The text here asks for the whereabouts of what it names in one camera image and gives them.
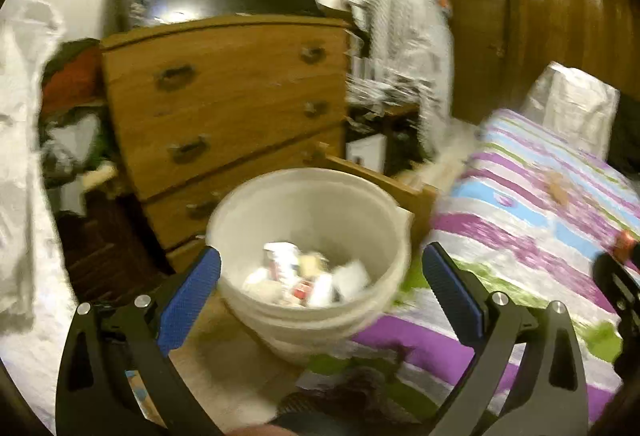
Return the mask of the white plastic sheet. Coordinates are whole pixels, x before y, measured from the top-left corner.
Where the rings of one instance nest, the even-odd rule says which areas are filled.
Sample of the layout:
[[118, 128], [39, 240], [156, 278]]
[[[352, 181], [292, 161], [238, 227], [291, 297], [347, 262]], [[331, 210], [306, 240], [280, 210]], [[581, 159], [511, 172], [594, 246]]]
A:
[[25, 0], [1, 23], [1, 333], [32, 325], [38, 117], [43, 70], [65, 33], [60, 13]]

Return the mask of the red apple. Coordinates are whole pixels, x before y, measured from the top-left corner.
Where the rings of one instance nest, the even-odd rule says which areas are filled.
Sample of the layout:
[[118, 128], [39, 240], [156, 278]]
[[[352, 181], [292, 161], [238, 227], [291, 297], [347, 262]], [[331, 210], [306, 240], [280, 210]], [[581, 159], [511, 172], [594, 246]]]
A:
[[613, 256], [621, 264], [631, 263], [638, 267], [640, 263], [639, 241], [627, 230], [621, 231], [615, 240]]

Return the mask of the wooden bed footboard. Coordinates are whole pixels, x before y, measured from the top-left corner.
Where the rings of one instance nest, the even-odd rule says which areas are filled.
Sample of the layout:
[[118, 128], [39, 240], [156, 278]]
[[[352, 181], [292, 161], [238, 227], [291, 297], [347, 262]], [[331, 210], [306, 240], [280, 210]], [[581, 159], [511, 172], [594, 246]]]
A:
[[304, 162], [308, 167], [341, 171], [378, 185], [392, 196], [401, 208], [413, 214], [410, 231], [412, 251], [416, 252], [420, 247], [431, 229], [431, 214], [438, 197], [438, 190], [435, 187], [431, 185], [423, 185], [420, 189], [410, 187], [389, 176], [361, 167], [355, 162], [332, 155], [330, 146], [326, 143], [315, 144], [304, 156]]

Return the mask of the white tissue ball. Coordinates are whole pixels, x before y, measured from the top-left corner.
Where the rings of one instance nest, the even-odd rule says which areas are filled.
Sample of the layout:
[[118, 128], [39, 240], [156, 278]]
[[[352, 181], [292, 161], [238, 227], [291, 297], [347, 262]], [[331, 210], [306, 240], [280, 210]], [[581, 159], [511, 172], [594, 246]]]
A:
[[296, 302], [292, 289], [298, 280], [295, 271], [277, 266], [259, 267], [245, 278], [242, 290], [264, 303], [291, 306]]

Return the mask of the striped floral bedsheet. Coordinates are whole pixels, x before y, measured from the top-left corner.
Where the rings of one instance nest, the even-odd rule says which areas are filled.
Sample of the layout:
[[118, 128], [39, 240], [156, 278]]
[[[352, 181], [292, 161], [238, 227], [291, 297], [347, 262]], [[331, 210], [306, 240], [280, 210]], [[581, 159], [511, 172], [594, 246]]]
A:
[[[573, 184], [570, 205], [548, 194], [544, 173]], [[480, 147], [437, 200], [428, 237], [490, 291], [544, 307], [564, 303], [584, 362], [588, 416], [613, 398], [617, 317], [591, 278], [594, 258], [623, 230], [639, 229], [639, 199], [605, 162], [511, 110], [480, 129]], [[298, 387], [322, 394], [362, 378], [403, 421], [431, 416], [472, 358], [413, 263], [390, 311], [350, 340], [314, 357]]]

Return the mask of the wooden chest of drawers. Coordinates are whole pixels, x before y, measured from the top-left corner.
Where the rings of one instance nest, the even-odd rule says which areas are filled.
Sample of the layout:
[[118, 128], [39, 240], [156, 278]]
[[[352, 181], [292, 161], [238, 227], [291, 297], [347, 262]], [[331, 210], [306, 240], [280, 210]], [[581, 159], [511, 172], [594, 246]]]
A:
[[344, 150], [347, 26], [230, 16], [117, 33], [101, 44], [129, 182], [172, 266], [219, 201], [257, 175]]

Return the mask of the striped white hanging garment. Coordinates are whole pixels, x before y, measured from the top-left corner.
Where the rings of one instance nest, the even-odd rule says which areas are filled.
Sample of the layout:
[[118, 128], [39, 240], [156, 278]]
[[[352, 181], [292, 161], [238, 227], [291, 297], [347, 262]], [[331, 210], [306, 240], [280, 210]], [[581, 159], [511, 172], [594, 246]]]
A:
[[375, 111], [416, 104], [418, 141], [432, 158], [451, 119], [454, 39], [435, 0], [346, 0], [369, 51], [347, 78], [347, 101]]

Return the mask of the printed drinking cup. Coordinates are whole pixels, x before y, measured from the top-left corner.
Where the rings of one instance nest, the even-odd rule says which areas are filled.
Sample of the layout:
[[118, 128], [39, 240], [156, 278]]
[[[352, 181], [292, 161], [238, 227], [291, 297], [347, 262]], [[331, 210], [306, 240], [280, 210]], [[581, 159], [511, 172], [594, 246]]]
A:
[[161, 0], [119, 0], [120, 20], [126, 30], [153, 27], [158, 24]]

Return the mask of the white plastic bucket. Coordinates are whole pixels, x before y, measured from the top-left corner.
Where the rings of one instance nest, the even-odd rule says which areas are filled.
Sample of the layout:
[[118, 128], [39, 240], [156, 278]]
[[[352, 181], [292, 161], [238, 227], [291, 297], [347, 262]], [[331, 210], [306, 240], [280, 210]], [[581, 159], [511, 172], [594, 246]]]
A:
[[412, 213], [344, 172], [257, 176], [217, 205], [206, 242], [221, 257], [218, 290], [278, 357], [310, 357], [372, 325], [409, 267]]

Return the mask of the cream paper piece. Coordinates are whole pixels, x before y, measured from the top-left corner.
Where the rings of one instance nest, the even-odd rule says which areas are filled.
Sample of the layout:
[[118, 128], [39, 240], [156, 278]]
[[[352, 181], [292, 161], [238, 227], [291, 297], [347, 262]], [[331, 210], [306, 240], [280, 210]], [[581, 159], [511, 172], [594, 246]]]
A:
[[328, 260], [319, 252], [306, 252], [298, 256], [298, 273], [303, 279], [314, 281], [329, 271]]

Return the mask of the grey printed carton box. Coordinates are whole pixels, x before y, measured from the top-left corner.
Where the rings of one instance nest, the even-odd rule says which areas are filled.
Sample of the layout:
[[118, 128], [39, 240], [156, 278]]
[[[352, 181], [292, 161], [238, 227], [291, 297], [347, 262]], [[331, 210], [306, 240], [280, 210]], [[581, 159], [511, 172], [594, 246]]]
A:
[[272, 280], [284, 283], [298, 278], [299, 248], [288, 241], [268, 242], [264, 245], [264, 262]]

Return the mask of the white folded tissue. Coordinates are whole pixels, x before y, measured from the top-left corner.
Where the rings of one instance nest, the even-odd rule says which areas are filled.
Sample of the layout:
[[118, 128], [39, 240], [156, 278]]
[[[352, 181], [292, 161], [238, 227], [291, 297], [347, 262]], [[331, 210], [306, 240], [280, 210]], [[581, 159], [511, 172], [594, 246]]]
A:
[[337, 266], [332, 271], [334, 290], [341, 301], [350, 301], [371, 283], [366, 266], [360, 260]]

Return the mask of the white product box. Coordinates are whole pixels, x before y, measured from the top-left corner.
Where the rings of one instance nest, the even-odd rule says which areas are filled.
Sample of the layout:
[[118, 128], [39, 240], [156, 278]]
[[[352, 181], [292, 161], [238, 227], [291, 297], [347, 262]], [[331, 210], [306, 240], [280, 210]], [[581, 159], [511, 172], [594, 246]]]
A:
[[386, 136], [381, 133], [349, 141], [346, 144], [346, 159], [371, 171], [383, 173], [386, 144]]

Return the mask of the small orange snack wrapper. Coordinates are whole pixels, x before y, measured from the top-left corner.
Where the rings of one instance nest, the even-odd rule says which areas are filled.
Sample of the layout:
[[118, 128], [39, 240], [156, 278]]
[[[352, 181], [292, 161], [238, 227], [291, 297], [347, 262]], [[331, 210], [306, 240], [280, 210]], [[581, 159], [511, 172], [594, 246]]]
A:
[[556, 171], [544, 173], [544, 181], [549, 196], [562, 208], [570, 205], [570, 194], [573, 190], [572, 182], [563, 174]]

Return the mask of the dark wooden wardrobe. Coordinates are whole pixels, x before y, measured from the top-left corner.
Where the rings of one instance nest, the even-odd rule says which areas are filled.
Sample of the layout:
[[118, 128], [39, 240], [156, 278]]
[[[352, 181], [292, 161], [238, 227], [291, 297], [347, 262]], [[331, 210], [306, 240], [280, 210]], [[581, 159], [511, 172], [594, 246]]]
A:
[[454, 118], [516, 109], [550, 63], [639, 96], [639, 0], [450, 0]]

